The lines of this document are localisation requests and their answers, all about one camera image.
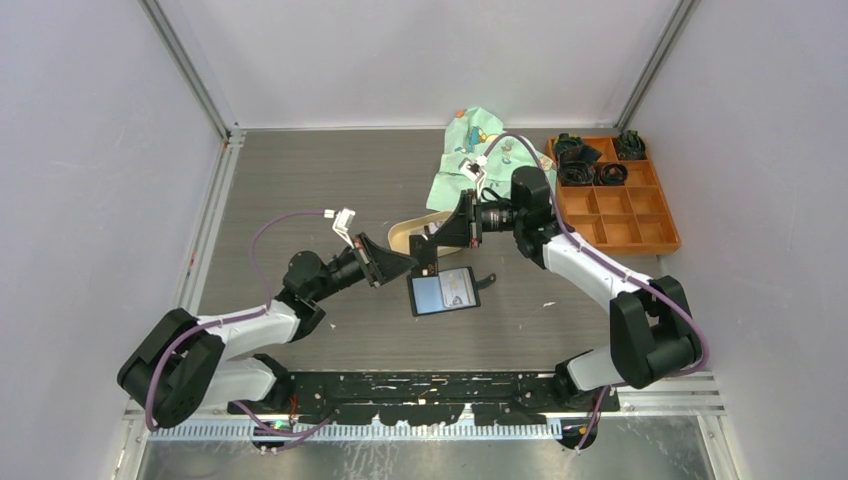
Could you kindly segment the beige oval tray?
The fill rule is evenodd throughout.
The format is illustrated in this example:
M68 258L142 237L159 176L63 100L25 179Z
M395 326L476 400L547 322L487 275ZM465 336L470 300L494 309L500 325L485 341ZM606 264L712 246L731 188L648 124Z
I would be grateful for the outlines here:
M450 211L440 211L393 225L388 231L390 248L393 251L412 256L409 238L412 236L422 236L426 240L429 240L441 228L450 215Z

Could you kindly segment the black gold VIP card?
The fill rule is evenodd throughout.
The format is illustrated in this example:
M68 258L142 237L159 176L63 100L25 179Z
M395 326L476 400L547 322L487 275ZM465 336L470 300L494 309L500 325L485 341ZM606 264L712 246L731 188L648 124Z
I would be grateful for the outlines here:
M418 266L413 270L414 278L434 277L438 275L438 247L426 240L415 240L410 244L411 256Z

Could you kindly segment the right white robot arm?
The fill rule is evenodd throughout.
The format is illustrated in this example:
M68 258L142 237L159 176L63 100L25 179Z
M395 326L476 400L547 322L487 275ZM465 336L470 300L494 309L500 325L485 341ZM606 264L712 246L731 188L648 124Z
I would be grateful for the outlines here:
M511 233L526 259L565 278L608 313L607 345L555 368L555 396L565 409L582 409L598 388L641 389L696 371L706 362L708 345L681 283L671 276L651 278L628 270L594 248L562 220L547 177L536 167L513 172L508 198L486 200L482 193L466 190L441 225L414 228L409 252L419 265L409 288L415 314L479 305L471 270L441 269L438 253L442 248L476 248L489 232Z

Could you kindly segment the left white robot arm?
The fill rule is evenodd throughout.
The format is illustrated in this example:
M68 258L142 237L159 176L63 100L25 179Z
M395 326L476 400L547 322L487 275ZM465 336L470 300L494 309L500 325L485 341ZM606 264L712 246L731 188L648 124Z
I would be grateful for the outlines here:
M325 316L320 301L360 281L378 288L417 266L413 257L364 233L329 261L298 252L282 290L266 305L217 318L195 317L183 308L168 311L120 367L117 384L161 429L213 406L283 412L292 404L294 382L261 348L310 335Z

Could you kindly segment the black card holder wallet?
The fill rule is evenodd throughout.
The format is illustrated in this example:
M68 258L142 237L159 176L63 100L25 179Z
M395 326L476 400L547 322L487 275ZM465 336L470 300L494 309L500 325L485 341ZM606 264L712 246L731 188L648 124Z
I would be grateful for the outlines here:
M477 279L471 267L443 270L434 276L408 276L412 314L420 317L478 308L480 291L496 281L494 273Z

